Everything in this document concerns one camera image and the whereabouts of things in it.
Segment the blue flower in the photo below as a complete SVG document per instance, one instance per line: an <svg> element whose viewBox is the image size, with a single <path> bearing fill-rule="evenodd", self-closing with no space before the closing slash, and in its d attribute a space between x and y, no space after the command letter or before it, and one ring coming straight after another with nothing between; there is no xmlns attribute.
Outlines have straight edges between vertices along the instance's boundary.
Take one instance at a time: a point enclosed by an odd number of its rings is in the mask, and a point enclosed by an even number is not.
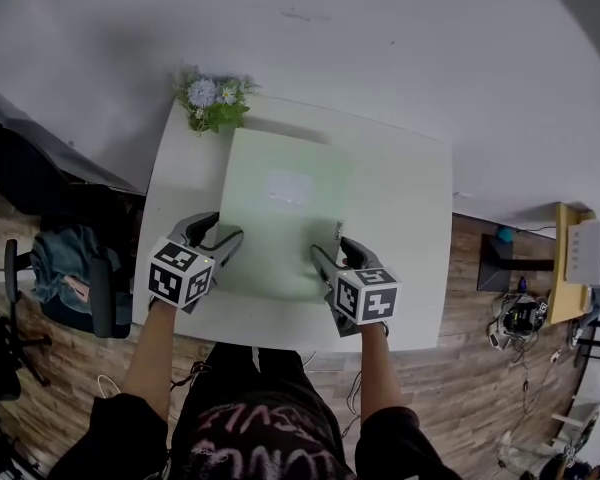
<svg viewBox="0 0 600 480"><path fill-rule="evenodd" d="M223 87L222 99L228 105L233 105L236 102L236 90L232 87Z"/></svg>
<svg viewBox="0 0 600 480"><path fill-rule="evenodd" d="M206 108L216 100L216 84L208 78L196 80L189 87L187 95L189 102L195 107Z"/></svg>

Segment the blue ball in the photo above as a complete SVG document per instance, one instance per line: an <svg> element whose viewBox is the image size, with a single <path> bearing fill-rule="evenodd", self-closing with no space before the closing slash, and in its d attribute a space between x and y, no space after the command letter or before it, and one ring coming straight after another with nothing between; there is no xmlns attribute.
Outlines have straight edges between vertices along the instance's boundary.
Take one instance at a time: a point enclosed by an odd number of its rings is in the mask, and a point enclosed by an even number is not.
<svg viewBox="0 0 600 480"><path fill-rule="evenodd" d="M511 243L513 242L513 229L503 226L498 230L496 236L506 244Z"/></svg>

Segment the black t-shirt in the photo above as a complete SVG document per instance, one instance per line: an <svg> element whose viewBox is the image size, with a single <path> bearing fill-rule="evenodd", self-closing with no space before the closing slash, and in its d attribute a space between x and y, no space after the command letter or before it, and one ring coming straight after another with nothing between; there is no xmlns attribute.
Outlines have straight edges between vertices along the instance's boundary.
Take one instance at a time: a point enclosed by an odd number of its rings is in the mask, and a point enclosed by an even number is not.
<svg viewBox="0 0 600 480"><path fill-rule="evenodd" d="M415 413L404 407L378 411L364 422L356 476L345 462L335 418L321 400L312 403L266 391L223 402L195 421L178 422L169 461L167 424L144 400L124 394L97 398L87 434L60 459L49 479L460 478L442 464L418 430ZM186 437L176 441L176 435Z"/></svg>

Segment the green leaves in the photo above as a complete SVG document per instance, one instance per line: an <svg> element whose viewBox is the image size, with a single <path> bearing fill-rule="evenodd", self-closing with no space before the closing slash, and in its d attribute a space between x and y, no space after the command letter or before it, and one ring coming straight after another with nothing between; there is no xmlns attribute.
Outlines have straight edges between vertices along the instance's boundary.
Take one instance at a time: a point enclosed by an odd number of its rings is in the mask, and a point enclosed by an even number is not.
<svg viewBox="0 0 600 480"><path fill-rule="evenodd" d="M252 93L257 86L244 78L213 78L212 80L216 83L220 98L222 98L223 88L230 88L235 98L227 96L227 99L232 102L231 104L216 102L209 107L202 108L193 105L189 99L189 88L202 76L197 68L193 71L182 73L174 87L176 99L187 111L189 127L198 135L206 130L219 133L220 125L230 125L236 128L243 127L244 113L249 110L249 107L245 105L245 97L247 94Z"/></svg>

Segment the white box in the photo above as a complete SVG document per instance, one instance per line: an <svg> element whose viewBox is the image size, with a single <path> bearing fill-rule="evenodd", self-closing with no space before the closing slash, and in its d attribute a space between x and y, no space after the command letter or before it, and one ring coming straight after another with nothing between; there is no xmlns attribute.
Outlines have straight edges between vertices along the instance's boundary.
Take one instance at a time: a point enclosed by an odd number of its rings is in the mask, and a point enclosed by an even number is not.
<svg viewBox="0 0 600 480"><path fill-rule="evenodd" d="M389 320L398 307L402 283L384 268L341 270L335 308L357 325Z"/></svg>
<svg viewBox="0 0 600 480"><path fill-rule="evenodd" d="M569 226L567 235L567 283L600 285L600 221Z"/></svg>
<svg viewBox="0 0 600 480"><path fill-rule="evenodd" d="M212 258L160 237L147 260L148 290L155 297L184 308L209 291Z"/></svg>

